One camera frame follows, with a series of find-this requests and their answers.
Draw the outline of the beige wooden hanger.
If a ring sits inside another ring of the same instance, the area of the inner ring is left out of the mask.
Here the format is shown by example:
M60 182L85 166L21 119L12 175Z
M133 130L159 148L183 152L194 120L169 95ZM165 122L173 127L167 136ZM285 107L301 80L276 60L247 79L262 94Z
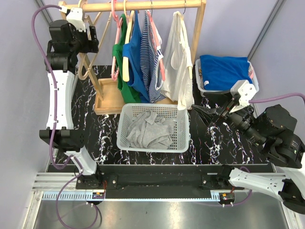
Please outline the beige wooden hanger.
M95 31L95 25L98 22L98 19L100 18L101 15L102 15L102 12L98 12L94 21L91 20L89 15L83 17L83 22L87 22L89 24L89 29L90 29L89 41L91 42L90 48L91 48L91 52L95 53L95 56L90 63L85 63L87 55L84 54L84 52L82 52L82 54L80 54L81 64L78 69L78 78L80 80L85 80L88 76L91 76L92 74L94 74L94 73L90 73L90 71L92 70L93 64L98 56L98 52L100 51L102 43L104 41L105 34L107 33L108 27L111 23L112 13L110 12L108 20L106 22L105 29L102 34L102 38L100 41L98 41L97 36L96 36L96 31Z

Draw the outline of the green tank top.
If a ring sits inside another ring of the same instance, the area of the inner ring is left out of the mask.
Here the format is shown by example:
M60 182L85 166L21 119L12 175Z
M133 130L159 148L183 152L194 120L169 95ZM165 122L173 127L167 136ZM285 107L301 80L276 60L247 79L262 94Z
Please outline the green tank top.
M125 44L126 32L127 32L127 21L124 13L120 16L119 21L122 20L121 29L118 33L120 38L117 43L115 43L112 47L112 57L115 57L115 67L119 69L117 82L118 82L118 90L121 92L122 98L126 104L128 103L140 103L140 95L135 89L130 87L127 82L122 79L122 50L123 45Z

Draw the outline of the grey tank top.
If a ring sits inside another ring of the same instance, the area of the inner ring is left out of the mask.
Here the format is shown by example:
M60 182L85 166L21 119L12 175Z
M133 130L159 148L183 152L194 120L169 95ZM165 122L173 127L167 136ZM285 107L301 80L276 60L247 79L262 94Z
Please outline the grey tank top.
M167 150L173 143L174 127L173 120L148 110L127 128L126 139L132 148Z

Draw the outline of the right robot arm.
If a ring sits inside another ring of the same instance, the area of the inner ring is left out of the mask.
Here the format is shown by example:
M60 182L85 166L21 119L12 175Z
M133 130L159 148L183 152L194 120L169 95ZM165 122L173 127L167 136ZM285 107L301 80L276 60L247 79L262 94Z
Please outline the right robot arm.
M281 168L284 179L267 178L223 165L215 176L218 187L243 187L269 195L288 209L305 212L305 145L294 131L297 120L281 105L265 109L254 117L252 101L242 102L249 93L210 93L221 104L214 109L193 105L192 108L207 126L228 124L254 146L262 146L260 154Z

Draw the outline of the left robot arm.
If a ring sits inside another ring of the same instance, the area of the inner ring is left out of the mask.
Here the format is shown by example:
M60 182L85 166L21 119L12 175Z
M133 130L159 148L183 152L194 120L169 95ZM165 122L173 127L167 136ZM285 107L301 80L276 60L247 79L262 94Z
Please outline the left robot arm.
M96 173L97 164L84 145L83 132L74 128L71 115L77 55L98 51L96 29L92 25L86 29L74 22L57 20L50 24L49 32L51 40L44 59L50 85L50 108L46 128L40 130L39 136L49 145L50 156L55 148L64 152L79 172L87 176L86 183L97 189L103 177Z

